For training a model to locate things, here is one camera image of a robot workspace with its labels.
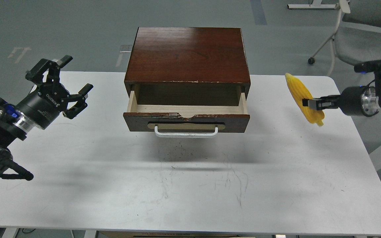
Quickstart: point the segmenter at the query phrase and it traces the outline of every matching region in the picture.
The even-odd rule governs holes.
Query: dark wood surface
[[[124,83],[220,83],[242,87],[250,79],[239,28],[140,27]]]
[[[243,133],[249,122],[249,115],[224,114],[224,115],[195,115],[192,118],[170,118],[169,113],[123,113],[124,120],[130,131],[154,131],[148,128],[148,123],[204,123],[223,124],[222,133]]]

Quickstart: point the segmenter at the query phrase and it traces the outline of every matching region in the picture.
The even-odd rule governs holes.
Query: wooden drawer cabinet
[[[124,84],[130,131],[243,133],[248,125],[239,28],[140,27]]]

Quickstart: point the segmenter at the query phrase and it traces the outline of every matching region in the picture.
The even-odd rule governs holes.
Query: chair wheel
[[[313,63],[315,63],[315,62],[316,62],[316,59],[314,59],[313,57],[311,57],[311,58],[308,59],[308,63],[309,63],[309,64],[313,64]]]

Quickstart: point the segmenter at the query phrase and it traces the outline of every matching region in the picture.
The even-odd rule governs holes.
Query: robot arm
[[[302,105],[314,110],[340,108],[348,116],[374,116],[381,109],[381,60],[359,63],[354,66],[358,73],[374,72],[375,87],[354,86],[343,90],[340,95],[303,99]]]
[[[27,95],[17,105],[7,103],[0,98],[0,178],[33,179],[33,174],[13,161],[7,146],[15,139],[26,139],[26,134],[33,128],[47,128],[60,114],[69,119],[76,117],[88,105],[87,93],[93,88],[86,84],[77,94],[71,95],[60,83],[60,69],[73,58],[65,56],[57,62],[41,59],[30,71],[26,79],[36,85],[36,90]],[[46,81],[44,72],[48,70]],[[69,102],[76,104],[69,109]],[[4,174],[8,168],[17,174]]]

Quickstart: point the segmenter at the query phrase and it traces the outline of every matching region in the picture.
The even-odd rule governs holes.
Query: white table
[[[0,180],[0,227],[381,236],[381,182],[340,110],[312,125],[284,76],[251,75],[244,134],[158,138],[128,130],[123,78],[61,73],[71,93],[94,85],[89,107],[10,145],[35,178]]]

